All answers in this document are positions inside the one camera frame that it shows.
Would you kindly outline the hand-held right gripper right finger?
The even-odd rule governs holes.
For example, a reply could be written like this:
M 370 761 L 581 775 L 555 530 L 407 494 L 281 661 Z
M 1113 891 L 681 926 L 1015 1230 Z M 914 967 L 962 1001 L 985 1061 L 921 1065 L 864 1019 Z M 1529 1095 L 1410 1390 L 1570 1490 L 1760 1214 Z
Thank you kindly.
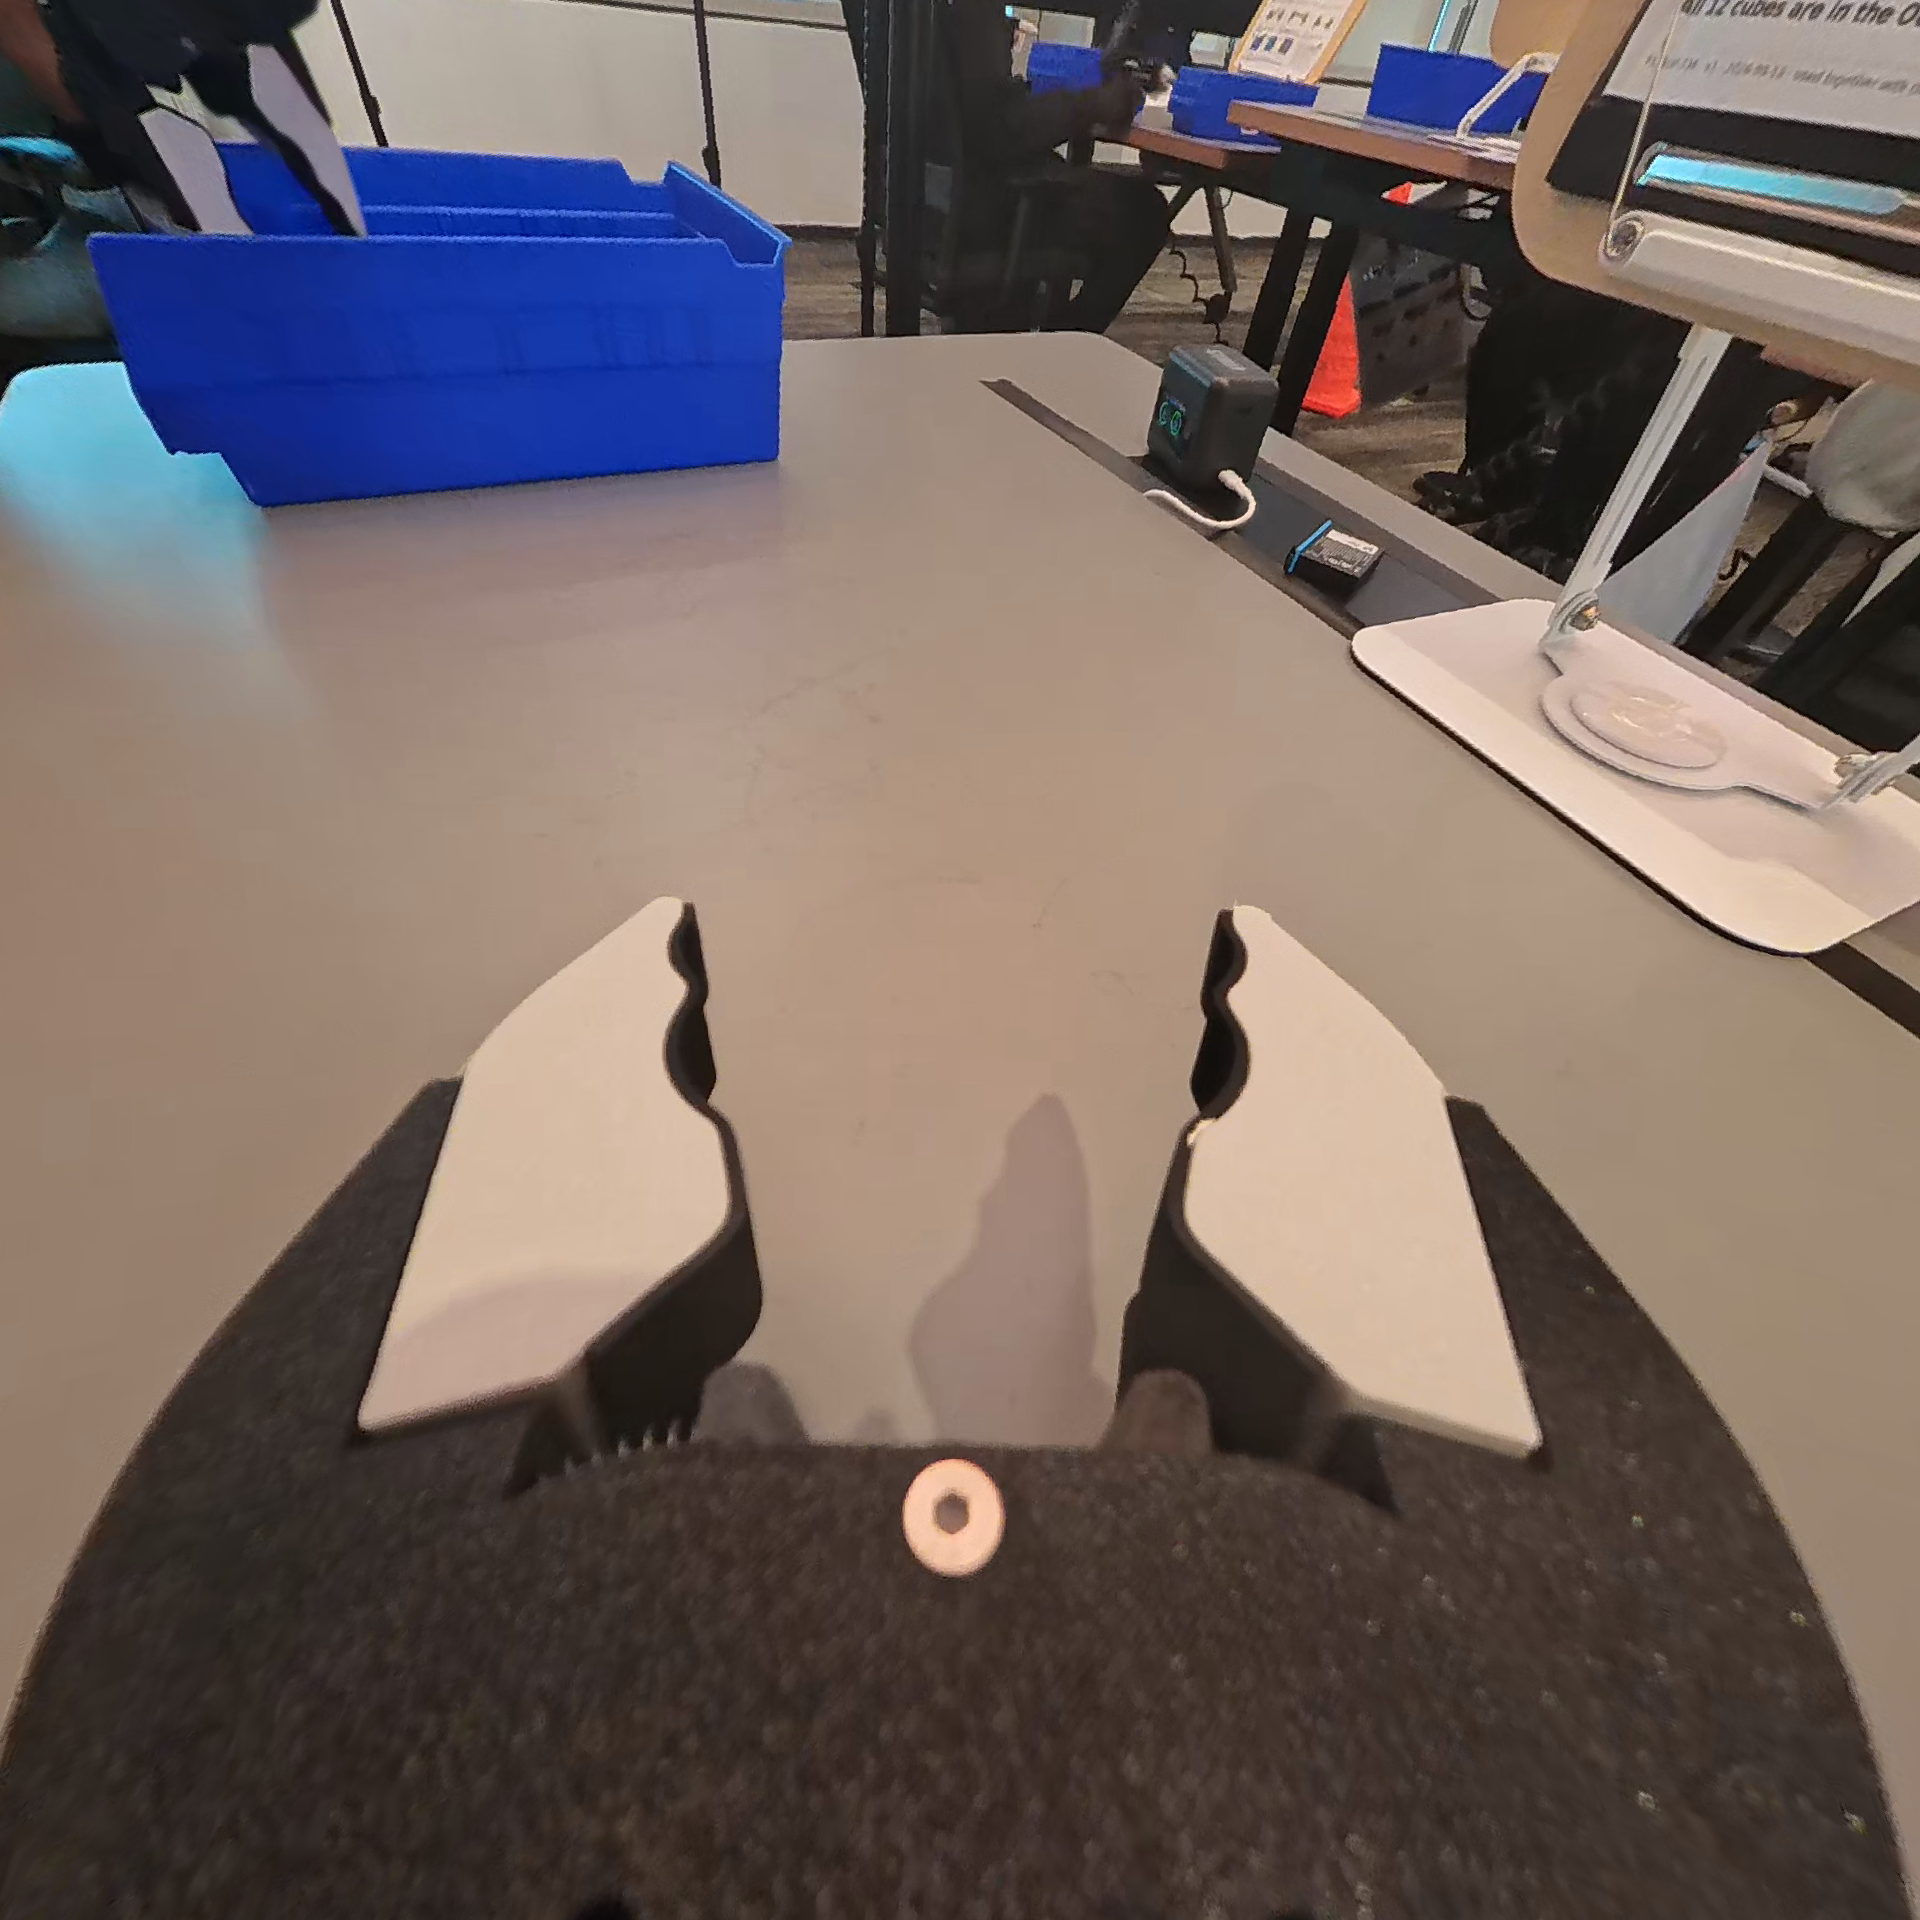
M 1374 1467 L 1381 1429 L 1545 1440 L 1449 1097 L 1371 1001 L 1237 903 L 1193 1115 L 1120 1337 L 1118 1447 Z

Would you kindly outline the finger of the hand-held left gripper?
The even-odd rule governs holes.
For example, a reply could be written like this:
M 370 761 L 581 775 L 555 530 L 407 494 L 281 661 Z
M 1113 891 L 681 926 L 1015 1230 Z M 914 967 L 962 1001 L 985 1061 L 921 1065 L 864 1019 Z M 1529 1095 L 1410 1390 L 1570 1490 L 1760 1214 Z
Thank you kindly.
M 368 219 L 345 146 L 293 43 L 245 48 L 245 101 L 245 126 L 293 171 L 327 226 L 341 235 L 366 235 Z
M 206 235 L 254 233 L 233 197 L 219 144 L 201 121 L 153 101 L 135 117 L 135 149 L 146 192 L 174 229 Z

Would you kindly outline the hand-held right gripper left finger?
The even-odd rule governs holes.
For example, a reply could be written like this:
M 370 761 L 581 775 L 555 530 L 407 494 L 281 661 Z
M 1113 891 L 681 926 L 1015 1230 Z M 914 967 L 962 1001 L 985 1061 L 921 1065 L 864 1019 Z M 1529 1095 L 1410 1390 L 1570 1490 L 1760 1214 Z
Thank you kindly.
M 661 896 L 478 1045 L 357 1408 L 363 1438 L 507 1408 L 558 1456 L 690 1435 L 761 1317 L 706 1006 L 697 910 Z

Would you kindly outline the white tablet stand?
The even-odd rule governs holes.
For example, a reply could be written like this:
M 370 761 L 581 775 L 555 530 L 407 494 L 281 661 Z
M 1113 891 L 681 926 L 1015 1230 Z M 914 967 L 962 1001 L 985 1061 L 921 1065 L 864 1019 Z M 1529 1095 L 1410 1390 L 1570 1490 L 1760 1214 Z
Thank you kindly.
M 1351 658 L 1717 933 L 1808 955 L 1918 898 L 1899 752 L 1840 754 L 1657 638 L 1616 555 L 1728 336 L 1694 327 L 1557 601 L 1358 631 Z

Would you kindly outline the black charging box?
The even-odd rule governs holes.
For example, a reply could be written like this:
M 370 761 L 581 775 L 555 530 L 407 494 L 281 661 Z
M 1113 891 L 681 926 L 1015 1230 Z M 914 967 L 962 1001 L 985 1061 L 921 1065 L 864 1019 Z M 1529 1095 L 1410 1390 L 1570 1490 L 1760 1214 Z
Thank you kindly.
M 1145 430 L 1145 459 L 1184 489 L 1221 473 L 1253 480 L 1280 384 L 1269 368 L 1221 343 L 1168 352 Z

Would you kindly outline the orange traffic cone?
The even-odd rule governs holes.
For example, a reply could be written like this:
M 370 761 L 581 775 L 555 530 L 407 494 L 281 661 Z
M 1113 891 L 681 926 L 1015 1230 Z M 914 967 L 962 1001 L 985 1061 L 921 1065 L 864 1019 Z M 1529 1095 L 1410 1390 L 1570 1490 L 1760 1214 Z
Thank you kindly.
M 1360 411 L 1360 343 L 1353 286 L 1344 279 L 1337 288 L 1328 336 L 1317 354 L 1303 414 L 1326 421 L 1344 421 Z

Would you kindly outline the grey patterned box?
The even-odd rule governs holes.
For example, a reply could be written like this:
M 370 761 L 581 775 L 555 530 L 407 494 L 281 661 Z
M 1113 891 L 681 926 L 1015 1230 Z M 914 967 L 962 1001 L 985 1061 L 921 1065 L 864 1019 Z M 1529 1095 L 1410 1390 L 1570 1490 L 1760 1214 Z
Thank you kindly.
M 1465 363 L 1470 318 L 1461 263 L 1362 235 L 1349 286 L 1362 407 L 1419 393 Z

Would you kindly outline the wooden table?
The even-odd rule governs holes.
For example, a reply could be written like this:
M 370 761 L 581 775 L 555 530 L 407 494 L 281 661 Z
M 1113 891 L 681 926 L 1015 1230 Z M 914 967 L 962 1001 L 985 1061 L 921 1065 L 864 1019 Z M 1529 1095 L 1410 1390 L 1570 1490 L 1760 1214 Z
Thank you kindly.
M 1497 281 L 1522 270 L 1513 219 L 1518 149 L 1271 103 L 1237 103 L 1232 123 L 1282 142 L 1257 194 L 1282 229 L 1241 352 L 1275 373 L 1273 430 L 1289 437 L 1362 235 L 1447 256 Z
M 1179 231 L 1189 203 L 1198 201 L 1205 210 L 1221 311 L 1230 313 L 1239 290 L 1239 270 L 1227 197 L 1259 199 L 1257 190 L 1266 181 L 1273 155 L 1282 151 L 1282 142 L 1239 128 L 1227 137 L 1186 135 L 1175 128 L 1150 126 L 1143 117 L 1125 135 L 1122 146 L 1141 160 L 1143 176 L 1157 185 L 1170 185 L 1168 219 L 1173 231 Z

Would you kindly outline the printed sign card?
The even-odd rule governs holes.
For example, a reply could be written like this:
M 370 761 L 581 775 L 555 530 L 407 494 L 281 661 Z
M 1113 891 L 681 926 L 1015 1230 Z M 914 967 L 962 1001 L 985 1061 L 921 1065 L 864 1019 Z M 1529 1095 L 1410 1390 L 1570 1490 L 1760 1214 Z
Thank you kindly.
M 1234 75 L 1317 87 L 1367 2 L 1255 2 L 1227 59 Z

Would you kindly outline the white stand with instruction board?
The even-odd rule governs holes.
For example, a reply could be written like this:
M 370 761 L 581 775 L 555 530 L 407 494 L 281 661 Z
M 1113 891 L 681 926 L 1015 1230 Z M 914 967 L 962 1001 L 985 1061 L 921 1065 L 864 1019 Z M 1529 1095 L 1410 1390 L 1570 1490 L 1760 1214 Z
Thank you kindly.
M 1515 183 L 1527 261 L 1579 290 L 1760 345 L 1792 368 L 1915 391 L 1918 233 L 1915 274 L 1883 272 L 1666 213 L 1621 213 L 1550 185 L 1577 110 L 1643 7 L 1586 5 L 1527 121 Z

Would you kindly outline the black tablet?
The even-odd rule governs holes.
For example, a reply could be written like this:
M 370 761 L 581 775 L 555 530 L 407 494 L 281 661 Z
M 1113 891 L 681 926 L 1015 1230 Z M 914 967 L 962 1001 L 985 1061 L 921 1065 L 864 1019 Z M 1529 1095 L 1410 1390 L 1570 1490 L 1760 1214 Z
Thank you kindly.
M 1657 105 L 1650 98 L 1630 103 L 1602 91 L 1616 62 L 1618 57 L 1575 112 L 1547 169 L 1552 187 L 1584 201 L 1602 201 L 1621 213 L 1666 213 L 1675 219 L 1765 235 L 1785 247 L 1833 251 L 1883 272 L 1915 274 L 1915 235 L 1845 231 L 1769 210 L 1717 206 L 1666 190 L 1634 187 L 1627 174 L 1650 144 L 1666 142 L 1694 153 L 1899 185 L 1918 194 L 1918 135 L 1895 137 L 1737 112 L 1703 112 Z

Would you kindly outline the silver light bar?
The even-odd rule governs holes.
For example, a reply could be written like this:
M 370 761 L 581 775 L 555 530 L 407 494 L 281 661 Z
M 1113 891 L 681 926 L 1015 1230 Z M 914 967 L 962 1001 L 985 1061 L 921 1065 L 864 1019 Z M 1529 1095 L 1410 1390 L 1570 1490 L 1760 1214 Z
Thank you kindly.
M 1918 233 L 1918 194 L 1893 183 L 1767 167 L 1703 151 L 1650 144 L 1627 181 L 1728 208 L 1769 210 L 1806 224 L 1858 233 Z

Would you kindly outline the white instruction sheet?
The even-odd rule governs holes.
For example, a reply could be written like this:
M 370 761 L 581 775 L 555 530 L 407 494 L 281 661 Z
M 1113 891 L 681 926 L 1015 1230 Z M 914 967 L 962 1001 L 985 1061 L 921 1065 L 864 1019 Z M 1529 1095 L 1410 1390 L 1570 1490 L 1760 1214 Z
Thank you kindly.
M 1653 2 L 1607 96 L 1918 135 L 1915 2 Z

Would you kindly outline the black metal post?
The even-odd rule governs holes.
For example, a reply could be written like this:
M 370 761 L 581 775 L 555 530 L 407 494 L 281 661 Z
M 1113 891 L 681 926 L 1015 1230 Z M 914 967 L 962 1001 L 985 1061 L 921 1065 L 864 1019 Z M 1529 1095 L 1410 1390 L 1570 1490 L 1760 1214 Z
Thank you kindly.
M 859 94 L 857 331 L 919 338 L 926 315 L 930 2 L 846 2 Z

